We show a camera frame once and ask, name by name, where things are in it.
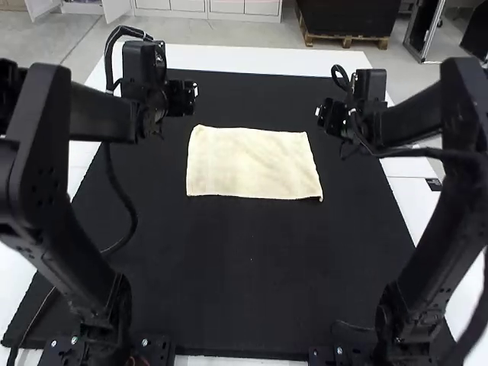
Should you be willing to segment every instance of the rubber mat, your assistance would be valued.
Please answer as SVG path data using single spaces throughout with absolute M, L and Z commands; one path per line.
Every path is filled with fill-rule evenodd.
M 414 246 L 379 161 L 342 161 L 339 142 L 316 126 L 316 107 L 325 97 L 341 98 L 339 88 L 310 77 L 183 70 L 170 76 L 198 82 L 195 115 L 167 118 L 164 140 L 112 146 L 117 175 L 140 215 L 132 241 L 110 259 L 132 284 L 131 329 L 169 335 L 182 354 L 306 359 L 310 346 L 332 341 L 336 319 L 373 326 L 385 285 Z M 197 124 L 306 131 L 323 202 L 187 197 L 188 141 Z M 102 151 L 73 206 L 100 248 L 127 229 Z M 36 274 L 2 344 L 24 331 L 49 289 Z M 26 346 L 42 348 L 76 329 L 60 298 Z M 438 347 L 451 343 L 445 327 Z

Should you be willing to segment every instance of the white towel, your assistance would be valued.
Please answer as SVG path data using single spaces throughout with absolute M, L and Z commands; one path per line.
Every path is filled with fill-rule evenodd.
M 188 145 L 188 196 L 323 199 L 305 132 L 196 126 Z

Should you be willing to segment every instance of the table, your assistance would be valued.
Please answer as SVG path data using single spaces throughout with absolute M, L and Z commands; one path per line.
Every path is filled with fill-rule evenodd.
M 122 76 L 121 44 L 114 48 L 114 77 Z M 342 65 L 350 75 L 356 69 L 371 68 L 363 52 L 328 50 L 280 50 L 245 47 L 210 47 L 166 45 L 169 68 L 193 69 L 218 72 L 241 72 L 276 75 L 302 75 L 330 77 L 332 65 Z M 101 59 L 86 82 L 87 86 L 104 90 L 104 67 Z M 70 142 L 68 193 L 77 192 L 99 143 Z M 439 192 L 433 192 L 425 178 L 434 178 L 435 173 L 426 158 L 389 158 L 381 161 L 393 195 L 402 212 L 403 219 L 415 245 L 425 229 L 437 204 Z M 34 267 L 7 246 L 0 246 L 0 332 L 7 329 L 18 304 L 21 302 Z M 467 325 L 483 288 L 483 256 L 473 263 L 460 286 L 454 292 L 446 318 L 454 339 L 458 339 Z M 36 365 L 41 350 L 23 351 L 18 364 Z M 9 349 L 0 348 L 0 363 L 5 364 Z M 478 343 L 466 360 L 466 365 L 482 364 L 488 358 L 488 336 Z M 205 358 L 177 356 L 178 366 L 220 366 L 228 364 L 228 358 Z M 254 364 L 304 365 L 303 362 L 279 360 L 232 359 L 235 366 Z

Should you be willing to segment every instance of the gray floor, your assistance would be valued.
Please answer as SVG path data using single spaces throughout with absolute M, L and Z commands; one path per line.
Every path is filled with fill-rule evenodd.
M 124 17 L 117 23 L 142 28 L 168 43 L 307 48 L 293 3 L 286 0 L 280 24 L 153 17 Z M 407 23 L 407 18 L 397 20 L 387 51 L 368 42 L 352 44 L 352 50 L 365 52 L 373 67 L 387 70 L 388 91 L 396 103 L 438 80 L 437 65 L 419 65 L 403 47 Z M 49 14 L 32 24 L 27 13 L 0 11 L 0 57 L 14 59 L 22 66 L 35 61 L 61 63 L 72 70 L 74 80 L 84 82 L 114 25 L 107 25 L 103 17 L 77 14 Z M 461 31 L 445 21 L 435 35 L 429 59 L 466 56 L 458 46 L 461 37 Z M 313 48 L 342 50 L 340 42 L 334 41 L 315 42 Z M 439 165 L 435 170 L 443 176 Z

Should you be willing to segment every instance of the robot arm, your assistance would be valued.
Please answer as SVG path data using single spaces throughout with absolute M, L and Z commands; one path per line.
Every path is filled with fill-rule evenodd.
M 475 59 L 448 59 L 440 82 L 392 108 L 384 101 L 384 70 L 358 70 L 346 82 L 345 102 L 326 99 L 317 111 L 329 135 L 377 157 L 430 156 L 445 167 L 435 212 L 412 258 L 385 288 L 375 320 L 378 364 L 432 364 L 430 344 L 448 301 L 488 242 L 488 81 Z M 443 150 L 401 148 L 439 132 Z M 485 288 L 479 311 L 486 300 Z M 442 362 L 462 363 L 486 321 L 486 311 L 478 313 Z
M 81 321 L 79 342 L 67 342 L 73 349 L 56 350 L 55 359 L 46 353 L 40 364 L 77 358 L 110 366 L 130 356 L 130 284 L 75 218 L 66 194 L 69 141 L 136 143 L 160 133 L 164 117 L 193 114 L 196 84 L 168 80 L 165 60 L 163 42 L 126 42 L 118 98 L 114 88 L 71 82 L 62 66 L 22 69 L 0 59 L 0 240 L 32 263 Z

